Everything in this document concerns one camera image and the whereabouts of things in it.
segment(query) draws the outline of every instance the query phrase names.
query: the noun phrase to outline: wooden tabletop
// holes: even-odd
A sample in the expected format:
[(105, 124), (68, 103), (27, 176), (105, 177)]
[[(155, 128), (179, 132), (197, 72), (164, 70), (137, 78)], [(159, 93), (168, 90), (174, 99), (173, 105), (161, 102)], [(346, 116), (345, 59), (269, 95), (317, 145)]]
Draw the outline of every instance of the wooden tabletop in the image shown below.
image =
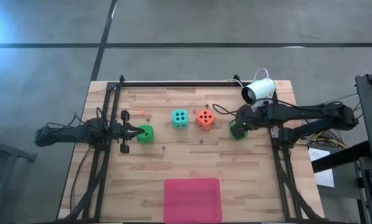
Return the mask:
[[(103, 107), (106, 84), (91, 82), (83, 120), (94, 118), (96, 107)], [(289, 80), (276, 81), (276, 91), (279, 100), (295, 104)], [(220, 180), (223, 222), (283, 221), (268, 130), (250, 131), (247, 139), (231, 140), (228, 125), (234, 117), (218, 114), (211, 107), (213, 103), (230, 111), (237, 110), (244, 104), (241, 88), (121, 88), (117, 120), (120, 121), (121, 110), (128, 110), (131, 114), (129, 122), (133, 126), (153, 126), (155, 140), (154, 144), (148, 145), (140, 145), (136, 138), (129, 141), (129, 154), (120, 153), (119, 144), (113, 141), (101, 222), (163, 222), (164, 180), (180, 178)], [(193, 110), (198, 113), (205, 109), (206, 104), (210, 105), (209, 110), (216, 116), (216, 121), (211, 130), (202, 131), (195, 125)], [(188, 129), (176, 130), (172, 127), (171, 113), (177, 109), (188, 111)], [(289, 121), (285, 126), (300, 126), (300, 121)], [(78, 143), (75, 146), (59, 218), (69, 213), (70, 189), (87, 150), (87, 144)], [(86, 190), (92, 155), (93, 150), (89, 152), (78, 176), (73, 206)], [(295, 145), (291, 159), (299, 192), (323, 217), (307, 148)], [(92, 200), (91, 217), (95, 200), (96, 197)]]

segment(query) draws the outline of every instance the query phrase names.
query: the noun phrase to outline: orange die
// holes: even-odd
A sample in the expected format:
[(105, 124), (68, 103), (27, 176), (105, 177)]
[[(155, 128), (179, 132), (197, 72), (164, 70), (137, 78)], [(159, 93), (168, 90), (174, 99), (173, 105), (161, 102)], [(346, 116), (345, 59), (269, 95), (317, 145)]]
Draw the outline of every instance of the orange die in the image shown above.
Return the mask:
[(208, 131), (215, 122), (215, 116), (209, 110), (202, 110), (196, 117), (196, 124), (202, 130)]

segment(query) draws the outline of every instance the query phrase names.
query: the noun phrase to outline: pink square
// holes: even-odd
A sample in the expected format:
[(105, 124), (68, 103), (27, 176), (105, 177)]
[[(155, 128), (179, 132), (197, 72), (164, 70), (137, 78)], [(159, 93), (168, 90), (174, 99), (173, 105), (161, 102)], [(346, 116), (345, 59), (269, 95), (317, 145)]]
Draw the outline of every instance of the pink square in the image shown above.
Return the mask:
[(218, 179), (167, 179), (164, 182), (166, 223), (218, 223), (222, 221)]

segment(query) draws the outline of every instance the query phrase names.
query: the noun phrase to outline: concrete floor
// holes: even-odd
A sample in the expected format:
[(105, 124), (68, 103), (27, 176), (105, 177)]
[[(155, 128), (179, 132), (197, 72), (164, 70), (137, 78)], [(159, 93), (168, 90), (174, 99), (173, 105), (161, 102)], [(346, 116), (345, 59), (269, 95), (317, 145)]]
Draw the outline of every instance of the concrete floor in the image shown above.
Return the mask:
[[(0, 0), (0, 43), (100, 43), (111, 0)], [(372, 0), (120, 0), (108, 37), (116, 42), (372, 42)], [(0, 49), (0, 139), (37, 152), (19, 161), (0, 223), (53, 220), (73, 144), (39, 148), (35, 130), (82, 113), (97, 48)], [(372, 73), (372, 48), (106, 49), (98, 80), (292, 80), (300, 105), (355, 93), (354, 76)], [(355, 106), (357, 100), (349, 101)], [(366, 140), (363, 120), (342, 132)], [(357, 221), (355, 203), (321, 195), (327, 218)]]

